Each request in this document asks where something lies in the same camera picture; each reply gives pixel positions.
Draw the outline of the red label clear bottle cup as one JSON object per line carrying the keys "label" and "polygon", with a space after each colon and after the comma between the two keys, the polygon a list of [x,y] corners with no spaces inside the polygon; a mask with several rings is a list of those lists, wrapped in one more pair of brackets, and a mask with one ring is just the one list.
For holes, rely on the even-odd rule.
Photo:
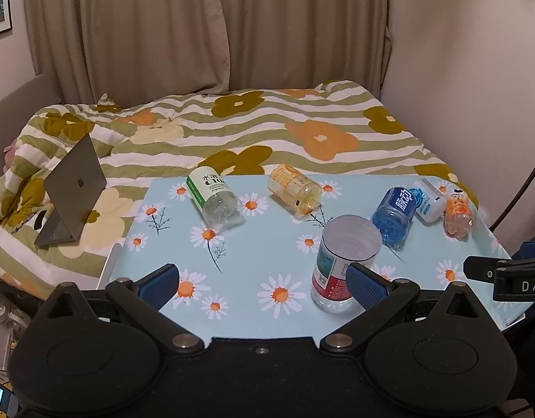
{"label": "red label clear bottle cup", "polygon": [[382,244],[380,231],[364,217],[344,214],[325,225],[312,274],[313,302],[331,314],[348,310],[352,306],[348,267],[358,262],[371,269]]}

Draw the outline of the orange cartoon bottle cup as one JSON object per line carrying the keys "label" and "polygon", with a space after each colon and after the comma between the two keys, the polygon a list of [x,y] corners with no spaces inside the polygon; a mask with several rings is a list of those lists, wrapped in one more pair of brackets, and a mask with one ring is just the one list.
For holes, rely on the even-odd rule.
{"label": "orange cartoon bottle cup", "polygon": [[452,189],[446,193],[444,229],[448,236],[465,239],[472,230],[472,210],[470,200],[461,189]]}

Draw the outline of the white bottle cup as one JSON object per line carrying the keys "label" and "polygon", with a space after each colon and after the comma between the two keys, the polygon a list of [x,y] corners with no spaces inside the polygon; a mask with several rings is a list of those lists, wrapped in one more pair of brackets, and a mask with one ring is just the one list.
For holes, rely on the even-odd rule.
{"label": "white bottle cup", "polygon": [[416,200],[416,214],[425,224],[438,221],[446,209],[446,198],[427,179],[415,180],[409,190]]}

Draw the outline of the blue bottle cup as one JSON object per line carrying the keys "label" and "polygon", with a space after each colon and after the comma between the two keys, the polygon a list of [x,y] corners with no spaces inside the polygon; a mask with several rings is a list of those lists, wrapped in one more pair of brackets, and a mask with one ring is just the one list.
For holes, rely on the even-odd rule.
{"label": "blue bottle cup", "polygon": [[404,243],[416,208],[417,198],[411,190],[393,187],[386,192],[371,216],[384,245],[399,247]]}

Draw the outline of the green label clear bottle cup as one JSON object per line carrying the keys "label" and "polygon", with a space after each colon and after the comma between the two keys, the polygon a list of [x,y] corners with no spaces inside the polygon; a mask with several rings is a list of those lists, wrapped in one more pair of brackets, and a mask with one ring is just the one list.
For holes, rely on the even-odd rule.
{"label": "green label clear bottle cup", "polygon": [[214,168],[195,168],[186,178],[186,186],[204,223],[212,229],[223,232],[244,222],[238,197]]}

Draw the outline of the yellow orange bottle cup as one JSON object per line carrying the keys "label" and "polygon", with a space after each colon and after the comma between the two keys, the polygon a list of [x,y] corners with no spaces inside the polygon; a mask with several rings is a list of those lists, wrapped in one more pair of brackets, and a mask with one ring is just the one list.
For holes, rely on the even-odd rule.
{"label": "yellow orange bottle cup", "polygon": [[287,163],[277,166],[267,178],[269,191],[277,197],[297,219],[318,208],[321,186]]}

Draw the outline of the daisy print blue tablecloth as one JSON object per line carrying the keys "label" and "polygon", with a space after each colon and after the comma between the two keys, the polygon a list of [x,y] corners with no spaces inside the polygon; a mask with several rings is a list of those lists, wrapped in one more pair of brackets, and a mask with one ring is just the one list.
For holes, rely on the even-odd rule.
{"label": "daisy print blue tablecloth", "polygon": [[313,302],[311,276],[324,226],[335,217],[370,217],[385,192],[412,177],[317,176],[321,209],[302,221],[273,200],[264,176],[227,177],[242,202],[243,225],[218,233],[202,222],[178,178],[153,181],[109,279],[138,280],[172,263],[180,290],[169,319],[204,341],[214,337],[319,339],[359,313],[331,314]]}

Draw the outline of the grey laptop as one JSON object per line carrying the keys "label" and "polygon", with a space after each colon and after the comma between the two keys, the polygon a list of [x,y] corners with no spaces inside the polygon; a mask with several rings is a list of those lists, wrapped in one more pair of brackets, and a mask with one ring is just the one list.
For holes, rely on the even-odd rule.
{"label": "grey laptop", "polygon": [[34,244],[50,246],[79,242],[106,183],[91,137],[86,134],[44,180],[46,194],[54,209]]}

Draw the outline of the smartphone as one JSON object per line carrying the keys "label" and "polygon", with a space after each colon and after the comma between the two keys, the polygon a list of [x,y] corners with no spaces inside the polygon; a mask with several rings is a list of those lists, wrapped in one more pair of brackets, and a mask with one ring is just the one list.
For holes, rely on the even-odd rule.
{"label": "smartphone", "polygon": [[11,390],[0,383],[0,412],[6,417],[15,417],[19,410],[19,403]]}

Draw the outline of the striped floral duvet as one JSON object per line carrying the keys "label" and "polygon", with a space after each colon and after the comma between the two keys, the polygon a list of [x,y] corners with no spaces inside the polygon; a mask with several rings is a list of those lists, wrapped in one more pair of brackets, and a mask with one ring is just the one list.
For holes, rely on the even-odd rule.
{"label": "striped floral duvet", "polygon": [[[106,177],[79,242],[39,248],[52,211],[44,181],[89,136]],[[102,96],[94,105],[38,104],[10,147],[0,176],[0,279],[39,298],[63,281],[95,285],[113,246],[133,252],[174,228],[172,211],[188,192],[144,200],[152,180],[182,179],[207,165],[221,175],[265,175],[282,163],[306,174],[439,177],[453,170],[411,134],[368,90],[349,80],[313,89],[188,94],[122,108]]]}

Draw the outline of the beige curtain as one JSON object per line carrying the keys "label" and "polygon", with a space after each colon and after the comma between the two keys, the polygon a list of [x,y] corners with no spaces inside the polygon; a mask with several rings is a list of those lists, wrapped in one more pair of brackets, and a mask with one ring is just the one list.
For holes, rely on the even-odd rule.
{"label": "beige curtain", "polygon": [[304,89],[349,79],[380,93],[388,0],[24,0],[37,73],[66,103],[130,107],[169,94]]}

